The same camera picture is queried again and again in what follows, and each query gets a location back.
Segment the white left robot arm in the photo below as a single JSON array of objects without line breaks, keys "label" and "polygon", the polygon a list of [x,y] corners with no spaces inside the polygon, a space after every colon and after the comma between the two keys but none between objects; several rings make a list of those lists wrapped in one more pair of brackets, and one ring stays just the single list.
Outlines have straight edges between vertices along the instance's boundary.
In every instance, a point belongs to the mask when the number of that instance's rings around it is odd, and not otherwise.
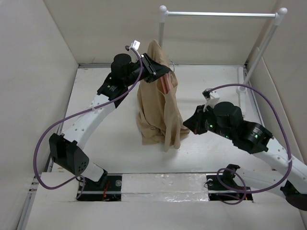
[{"label": "white left robot arm", "polygon": [[80,115],[61,135],[52,134],[49,138],[52,160],[73,175],[89,179],[96,190],[104,189],[107,171],[84,153],[86,142],[100,123],[118,108],[131,85],[141,80],[154,82],[170,71],[169,67],[155,62],[146,53],[136,62],[132,62],[128,54],[116,55],[111,72],[90,104],[90,111]]}]

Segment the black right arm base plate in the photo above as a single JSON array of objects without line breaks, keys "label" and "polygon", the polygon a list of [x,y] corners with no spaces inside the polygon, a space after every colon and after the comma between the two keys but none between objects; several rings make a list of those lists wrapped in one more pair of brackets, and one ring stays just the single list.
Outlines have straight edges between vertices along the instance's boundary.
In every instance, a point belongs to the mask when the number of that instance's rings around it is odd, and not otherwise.
[{"label": "black right arm base plate", "polygon": [[[223,171],[219,172],[220,180],[231,188],[237,190],[244,190],[242,185],[238,185],[234,179],[238,179],[233,172]],[[210,173],[206,175],[207,181],[203,187],[208,189],[208,197],[210,201],[222,201],[225,203],[237,203],[240,199],[244,201],[253,201],[252,194],[237,193],[233,190],[228,190],[217,179],[217,173]]]}]

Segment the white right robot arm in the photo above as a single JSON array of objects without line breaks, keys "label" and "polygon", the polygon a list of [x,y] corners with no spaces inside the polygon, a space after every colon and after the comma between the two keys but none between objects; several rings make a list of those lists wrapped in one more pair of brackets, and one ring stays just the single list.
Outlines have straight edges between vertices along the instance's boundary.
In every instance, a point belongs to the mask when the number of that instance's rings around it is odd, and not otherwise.
[{"label": "white right robot arm", "polygon": [[290,205],[305,211],[307,209],[307,167],[287,150],[264,126],[245,121],[241,109],[231,102],[220,102],[215,106],[199,105],[194,114],[183,125],[195,135],[206,132],[224,137],[240,150],[261,159],[286,179],[273,185],[281,177],[266,176],[248,172],[242,167],[229,164],[217,176],[218,183],[225,189],[240,193],[249,188],[266,190],[284,198]]}]

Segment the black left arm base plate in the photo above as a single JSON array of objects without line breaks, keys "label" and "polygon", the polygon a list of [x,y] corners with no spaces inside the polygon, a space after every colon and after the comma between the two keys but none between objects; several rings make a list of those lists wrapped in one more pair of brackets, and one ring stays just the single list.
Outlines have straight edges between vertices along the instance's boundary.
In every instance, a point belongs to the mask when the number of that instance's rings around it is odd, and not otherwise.
[{"label": "black left arm base plate", "polygon": [[94,182],[86,179],[85,186],[82,190],[82,179],[77,179],[77,181],[79,182],[77,191],[78,201],[121,201],[122,174],[109,174],[102,188],[99,188]]}]

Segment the pink clothes hanger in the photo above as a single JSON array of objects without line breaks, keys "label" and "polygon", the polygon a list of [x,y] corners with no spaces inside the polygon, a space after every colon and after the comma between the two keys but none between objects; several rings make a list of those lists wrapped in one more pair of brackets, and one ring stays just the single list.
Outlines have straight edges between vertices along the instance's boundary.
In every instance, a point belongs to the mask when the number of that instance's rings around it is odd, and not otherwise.
[{"label": "pink clothes hanger", "polygon": [[163,94],[168,94],[168,92],[174,87],[172,83],[172,74],[175,72],[175,64],[171,59],[169,59],[168,63],[169,65],[172,65],[173,70],[160,78],[163,88]]}]

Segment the beige t shirt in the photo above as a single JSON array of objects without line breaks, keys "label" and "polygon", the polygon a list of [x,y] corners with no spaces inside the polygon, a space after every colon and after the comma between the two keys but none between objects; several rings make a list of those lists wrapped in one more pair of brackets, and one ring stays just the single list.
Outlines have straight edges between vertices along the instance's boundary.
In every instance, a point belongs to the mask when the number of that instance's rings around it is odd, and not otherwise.
[{"label": "beige t shirt", "polygon": [[142,135],[143,145],[164,144],[164,151],[180,148],[189,130],[183,125],[176,93],[178,81],[172,74],[173,89],[163,94],[161,80],[146,83],[142,80],[137,91],[139,112],[136,123]]}]

